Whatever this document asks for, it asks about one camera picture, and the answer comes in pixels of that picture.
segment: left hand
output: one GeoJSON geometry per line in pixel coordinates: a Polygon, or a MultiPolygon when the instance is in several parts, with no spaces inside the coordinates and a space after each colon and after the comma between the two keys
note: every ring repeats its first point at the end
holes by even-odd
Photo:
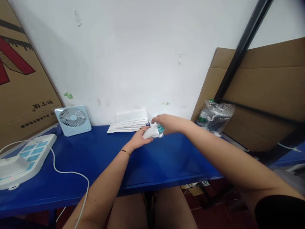
{"type": "Polygon", "coordinates": [[[126,148],[128,148],[129,151],[134,151],[137,148],[140,148],[143,145],[146,145],[148,143],[151,143],[153,141],[153,138],[143,138],[143,133],[146,131],[150,126],[144,126],[139,129],[134,136],[130,139],[130,141],[125,145],[126,148]]]}

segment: blue tabletop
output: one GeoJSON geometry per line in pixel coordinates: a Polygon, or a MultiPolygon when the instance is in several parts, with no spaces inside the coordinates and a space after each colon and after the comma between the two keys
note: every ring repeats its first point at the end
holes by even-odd
{"type": "MultiPolygon", "coordinates": [[[[56,168],[59,171],[82,173],[92,185],[134,134],[107,134],[108,128],[94,126],[92,131],[84,134],[60,136],[52,147],[56,168]]],[[[119,195],[153,191],[220,176],[183,134],[176,133],[157,138],[133,152],[119,195]]],[[[53,169],[50,152],[35,177],[15,190],[0,191],[0,217],[75,205],[85,194],[86,187],[87,181],[79,175],[57,173],[53,169]]]]}

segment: black shirt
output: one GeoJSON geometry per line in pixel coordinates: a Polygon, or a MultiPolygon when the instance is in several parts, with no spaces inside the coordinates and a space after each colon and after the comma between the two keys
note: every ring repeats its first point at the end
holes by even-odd
{"type": "Polygon", "coordinates": [[[257,203],[254,212],[260,229],[304,228],[305,201],[295,197],[264,197],[257,203]]]}

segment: thigh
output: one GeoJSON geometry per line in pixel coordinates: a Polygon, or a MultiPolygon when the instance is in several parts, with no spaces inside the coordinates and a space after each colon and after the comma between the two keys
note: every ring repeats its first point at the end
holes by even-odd
{"type": "Polygon", "coordinates": [[[180,187],[158,191],[155,205],[155,225],[161,228],[189,228],[197,225],[180,187]]]}
{"type": "Polygon", "coordinates": [[[114,201],[107,229],[146,229],[146,207],[141,194],[117,197],[114,201]]]}

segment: forearm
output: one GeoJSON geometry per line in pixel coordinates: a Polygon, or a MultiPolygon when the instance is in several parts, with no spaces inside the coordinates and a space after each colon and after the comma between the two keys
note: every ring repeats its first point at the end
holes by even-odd
{"type": "Polygon", "coordinates": [[[196,124],[189,122],[183,133],[223,176],[244,191],[287,185],[250,155],[196,124]]]}
{"type": "MultiPolygon", "coordinates": [[[[128,153],[132,153],[133,148],[128,144],[123,147],[128,153]]],[[[89,189],[84,211],[78,228],[85,228],[88,225],[103,226],[113,202],[121,186],[129,155],[120,151],[108,167],[99,175],[89,189]]],[[[85,197],[81,199],[64,228],[74,228],[80,215],[85,197]]]]}

